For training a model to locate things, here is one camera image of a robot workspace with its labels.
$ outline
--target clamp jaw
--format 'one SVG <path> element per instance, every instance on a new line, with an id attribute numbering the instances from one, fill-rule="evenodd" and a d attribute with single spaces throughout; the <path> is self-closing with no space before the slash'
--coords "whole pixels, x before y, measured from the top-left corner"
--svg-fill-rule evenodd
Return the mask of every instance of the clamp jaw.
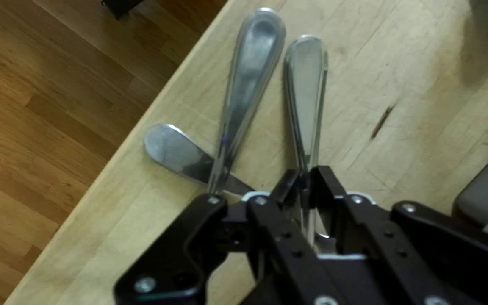
<path id="1" fill-rule="evenodd" d="M 390 211 L 348 195 L 329 166 L 311 171 L 336 254 L 319 256 L 287 217 L 299 193 L 287 171 L 270 196 L 229 205 L 201 195 L 126 271 L 118 303 L 207 303 L 207 281 L 229 252 L 257 278 L 243 303 L 488 303 L 488 234 L 418 201 Z"/>

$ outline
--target bolt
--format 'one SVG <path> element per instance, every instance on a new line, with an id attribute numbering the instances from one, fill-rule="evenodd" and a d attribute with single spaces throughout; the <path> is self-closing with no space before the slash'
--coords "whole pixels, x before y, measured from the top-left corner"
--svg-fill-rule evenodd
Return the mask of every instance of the bolt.
<path id="1" fill-rule="evenodd" d="M 402 203 L 402 208 L 409 213 L 416 213 L 418 206 L 414 203 Z"/>
<path id="2" fill-rule="evenodd" d="M 429 295 L 429 296 L 426 296 L 424 305 L 450 305 L 450 301 L 446 301 L 446 300 L 441 298 L 441 296 Z"/>
<path id="3" fill-rule="evenodd" d="M 314 305 L 340 305 L 340 301 L 336 301 L 329 295 L 321 295 L 314 300 Z"/>
<path id="4" fill-rule="evenodd" d="M 218 203 L 221 203 L 221 198 L 211 196 L 211 198 L 209 198 L 209 203 L 211 203 L 211 205 L 218 205 Z"/>
<path id="5" fill-rule="evenodd" d="M 363 196 L 358 196 L 358 195 L 353 195 L 351 200 L 358 205 L 362 205 L 365 201 Z"/>
<path id="6" fill-rule="evenodd" d="M 267 198 L 265 198 L 265 196 L 258 196 L 258 198 L 257 198 L 257 203 L 258 203 L 258 205 L 267 205 Z"/>
<path id="7" fill-rule="evenodd" d="M 151 293 L 157 289 L 157 279 L 153 276 L 145 276 L 136 281 L 138 293 Z"/>

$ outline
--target wooden floor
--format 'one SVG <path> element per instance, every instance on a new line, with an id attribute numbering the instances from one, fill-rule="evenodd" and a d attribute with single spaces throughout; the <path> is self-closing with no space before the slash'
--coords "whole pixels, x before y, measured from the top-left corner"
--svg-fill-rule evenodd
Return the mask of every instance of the wooden floor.
<path id="1" fill-rule="evenodd" d="M 221 6 L 0 0 L 0 303 Z"/>

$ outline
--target scratch on table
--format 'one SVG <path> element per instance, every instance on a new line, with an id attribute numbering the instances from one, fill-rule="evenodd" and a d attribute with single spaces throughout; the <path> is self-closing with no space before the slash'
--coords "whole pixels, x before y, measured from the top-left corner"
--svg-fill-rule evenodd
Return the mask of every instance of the scratch on table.
<path id="1" fill-rule="evenodd" d="M 379 123 L 377 123 L 373 134 L 370 135 L 372 140 L 377 139 L 377 135 L 379 135 L 380 130 L 384 128 L 387 118 L 392 115 L 392 112 L 395 110 L 395 106 L 397 106 L 397 105 L 390 105 L 390 106 L 387 106 L 387 110 L 384 112 L 382 118 L 379 120 Z"/>

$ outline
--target wooden tabletop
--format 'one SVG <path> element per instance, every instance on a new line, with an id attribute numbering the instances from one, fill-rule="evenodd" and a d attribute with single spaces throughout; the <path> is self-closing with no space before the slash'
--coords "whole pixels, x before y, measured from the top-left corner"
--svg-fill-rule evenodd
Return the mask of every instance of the wooden tabletop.
<path id="1" fill-rule="evenodd" d="M 285 20 L 287 44 L 316 34 L 329 49 L 321 162 L 346 188 L 387 208 L 412 198 L 451 210 L 488 162 L 487 6 L 473 12 L 467 0 L 229 0 L 9 303 L 114 303 L 118 278 L 206 189 L 151 162 L 143 135 L 172 122 L 216 149 L 236 35 L 263 5 Z M 235 173 L 270 189 L 292 166 L 279 64 Z M 221 276 L 211 284 L 214 303 L 236 303 L 253 286 L 241 256 Z"/>

